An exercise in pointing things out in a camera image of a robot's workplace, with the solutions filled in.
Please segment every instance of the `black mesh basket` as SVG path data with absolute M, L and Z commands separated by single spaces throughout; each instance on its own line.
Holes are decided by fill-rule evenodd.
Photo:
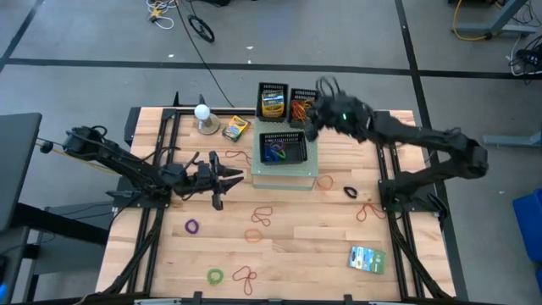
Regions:
M 266 159 L 265 148 L 275 141 L 284 142 L 285 158 L 279 158 L 278 161 L 269 161 Z M 307 161 L 305 133 L 297 131 L 260 134 L 260 161 L 266 165 L 299 164 Z
M 282 90 L 285 97 L 285 111 L 278 118 L 267 118 L 263 116 L 262 111 L 262 93 L 274 92 Z M 256 104 L 256 116 L 264 122 L 284 122 L 286 114 L 288 112 L 288 85 L 286 84 L 273 84 L 273 83 L 260 83 L 257 90 L 257 104 Z
M 318 100 L 318 92 L 315 90 L 306 90 L 306 89 L 291 89 L 290 93 L 290 102 L 288 103 L 288 124 L 291 128 L 303 129 L 305 123 L 303 121 L 294 119 L 292 117 L 293 112 L 291 110 L 292 101 L 306 101 L 311 100 L 316 102 Z

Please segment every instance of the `blue bin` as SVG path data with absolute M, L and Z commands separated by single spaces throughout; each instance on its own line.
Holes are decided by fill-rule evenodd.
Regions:
M 539 282 L 540 293 L 542 293 L 542 268 L 536 271 L 536 280 Z
M 542 189 L 514 200 L 513 204 L 527 255 L 542 263 Z

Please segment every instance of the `purple rubber band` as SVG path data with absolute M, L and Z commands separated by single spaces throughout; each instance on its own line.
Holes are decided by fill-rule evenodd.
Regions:
M 190 228 L 190 224 L 194 224 L 194 226 L 196 228 L 194 230 L 192 230 Z M 200 230 L 200 225 L 197 223 L 197 221 L 195 219 L 190 219 L 190 220 L 186 221 L 185 230 L 186 230 L 186 232 L 188 232 L 190 234 L 196 234 L 197 231 Z

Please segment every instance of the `metal stand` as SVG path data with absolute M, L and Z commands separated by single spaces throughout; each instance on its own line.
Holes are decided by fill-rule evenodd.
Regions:
M 495 19 L 488 25 L 482 23 L 458 23 L 456 29 L 460 34 L 466 33 L 470 35 L 516 33 L 522 34 L 522 36 L 529 36 L 530 34 L 535 34 L 536 28 L 532 26 L 506 24 L 527 1 L 528 0 L 509 0 L 495 16 Z
M 542 147 L 542 132 L 532 136 L 483 136 L 482 142 L 487 145 L 509 147 Z

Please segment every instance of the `black rubber band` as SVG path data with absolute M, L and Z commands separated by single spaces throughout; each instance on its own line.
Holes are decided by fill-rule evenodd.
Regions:
M 345 194 L 352 198 L 352 199 L 356 199 L 357 198 L 357 190 L 351 186 L 345 186 L 345 188 L 343 189 L 345 190 Z

